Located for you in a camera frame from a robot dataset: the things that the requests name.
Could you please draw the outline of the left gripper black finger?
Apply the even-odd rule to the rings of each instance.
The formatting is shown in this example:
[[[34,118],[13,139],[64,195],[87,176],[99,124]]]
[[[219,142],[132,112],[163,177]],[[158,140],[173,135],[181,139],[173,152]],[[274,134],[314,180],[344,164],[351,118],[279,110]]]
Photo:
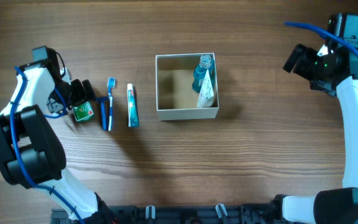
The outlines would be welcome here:
[[[85,93],[86,93],[86,99],[87,100],[95,100],[96,95],[95,95],[94,89],[93,89],[90,81],[89,80],[83,80],[82,85],[83,85],[83,88],[84,88]]]
[[[71,82],[70,101],[73,107],[80,106],[87,101],[87,92],[83,83],[79,79]]]

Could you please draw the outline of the green white soap box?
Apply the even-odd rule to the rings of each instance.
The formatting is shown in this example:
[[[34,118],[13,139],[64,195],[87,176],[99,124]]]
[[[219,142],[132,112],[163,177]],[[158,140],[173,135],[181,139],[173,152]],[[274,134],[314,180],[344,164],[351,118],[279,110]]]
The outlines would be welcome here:
[[[79,123],[88,121],[94,117],[94,111],[89,101],[81,104],[80,106],[75,106],[73,108],[73,113],[75,120]]]

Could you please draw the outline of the blue mouthwash bottle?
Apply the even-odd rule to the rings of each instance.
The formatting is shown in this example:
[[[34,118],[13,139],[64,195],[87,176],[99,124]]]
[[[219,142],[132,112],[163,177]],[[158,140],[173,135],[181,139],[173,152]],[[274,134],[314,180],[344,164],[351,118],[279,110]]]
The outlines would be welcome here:
[[[200,62],[193,72],[194,81],[192,83],[192,89],[199,93],[203,84],[206,72],[209,71],[212,86],[215,84],[215,61],[209,54],[204,54],[200,57]]]

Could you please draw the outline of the white lotion tube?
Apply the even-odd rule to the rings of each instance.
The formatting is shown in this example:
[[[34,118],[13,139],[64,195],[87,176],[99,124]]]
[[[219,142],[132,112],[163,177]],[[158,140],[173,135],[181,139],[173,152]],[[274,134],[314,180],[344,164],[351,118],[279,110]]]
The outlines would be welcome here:
[[[206,75],[204,76],[203,84],[200,89],[197,108],[207,108],[210,107],[214,102],[214,88],[212,85],[211,77],[209,74],[209,70],[206,71]]]

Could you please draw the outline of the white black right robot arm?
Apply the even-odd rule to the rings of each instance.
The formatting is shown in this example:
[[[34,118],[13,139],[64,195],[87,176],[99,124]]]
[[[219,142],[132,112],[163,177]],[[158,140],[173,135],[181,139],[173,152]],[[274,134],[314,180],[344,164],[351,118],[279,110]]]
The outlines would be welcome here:
[[[358,223],[358,55],[343,46],[319,55],[298,44],[283,69],[310,81],[312,90],[338,98],[344,123],[345,168],[340,189],[313,196],[277,195],[267,216],[270,221],[287,223]]]

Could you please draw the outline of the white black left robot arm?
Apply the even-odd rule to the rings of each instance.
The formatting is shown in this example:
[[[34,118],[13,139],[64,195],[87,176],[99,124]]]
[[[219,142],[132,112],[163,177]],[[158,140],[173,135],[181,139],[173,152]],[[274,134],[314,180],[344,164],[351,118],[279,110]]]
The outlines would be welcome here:
[[[0,112],[0,171],[11,185],[44,193],[75,223],[117,223],[101,197],[67,168],[64,148],[48,119],[71,106],[67,70],[56,57],[16,67],[17,86]]]

